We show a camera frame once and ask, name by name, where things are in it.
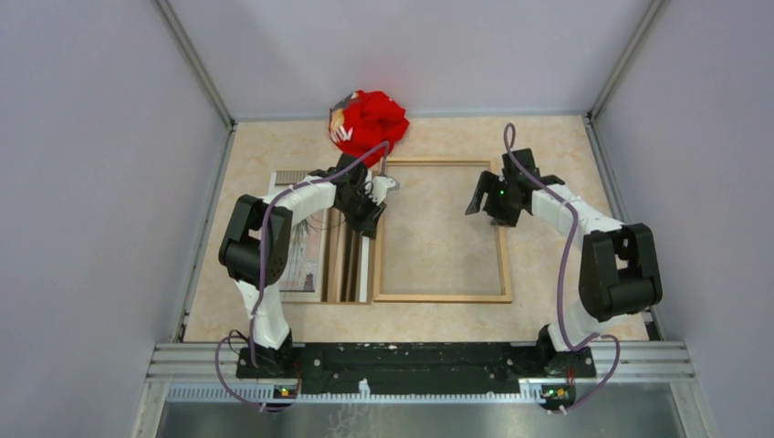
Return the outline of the wooden picture frame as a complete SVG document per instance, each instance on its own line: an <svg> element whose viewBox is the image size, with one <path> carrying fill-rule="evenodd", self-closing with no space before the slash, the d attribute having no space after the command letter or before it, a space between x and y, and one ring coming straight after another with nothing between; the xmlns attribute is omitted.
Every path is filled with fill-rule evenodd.
<svg viewBox="0 0 774 438"><path fill-rule="evenodd" d="M504 228L465 214L487 159L397 158L387 173L400 187L374 240L376 302L510 303L512 275Z"/></svg>

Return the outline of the photo with glass sheet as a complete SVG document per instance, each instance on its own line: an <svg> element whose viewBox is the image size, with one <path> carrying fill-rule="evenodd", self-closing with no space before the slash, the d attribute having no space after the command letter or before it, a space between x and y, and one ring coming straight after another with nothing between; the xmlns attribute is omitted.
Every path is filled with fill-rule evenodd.
<svg viewBox="0 0 774 438"><path fill-rule="evenodd" d="M367 301L366 245L335 208L315 212L293 226L288 262L280 278L281 299L290 303Z"/></svg>

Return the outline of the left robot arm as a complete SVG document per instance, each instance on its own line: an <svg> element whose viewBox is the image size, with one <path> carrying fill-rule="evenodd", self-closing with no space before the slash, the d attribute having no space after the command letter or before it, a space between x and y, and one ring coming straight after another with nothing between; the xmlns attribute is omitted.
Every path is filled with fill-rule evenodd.
<svg viewBox="0 0 774 438"><path fill-rule="evenodd" d="M218 252L235 281L248 317L246 364L281 377L292 366L292 335L278 282L285 273L293 228L334 208L359 235L375 238L387 194L400 184L371 176L362 158L341 154L336 166L315 170L279 193L244 194L235 202Z"/></svg>

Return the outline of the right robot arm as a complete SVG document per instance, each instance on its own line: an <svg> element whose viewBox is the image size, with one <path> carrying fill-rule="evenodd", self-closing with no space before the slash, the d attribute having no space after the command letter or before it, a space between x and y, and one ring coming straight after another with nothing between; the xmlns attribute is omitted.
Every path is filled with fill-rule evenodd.
<svg viewBox="0 0 774 438"><path fill-rule="evenodd" d="M480 173L467 214L485 211L496 225L514 227L522 213L551 224L566 242L557 280L557 318L543 327L538 369L559 376L572 353L604 335L626 315L661 302L663 287L652 230L602 214L561 178L542 176L531 150L503 154L501 174Z"/></svg>

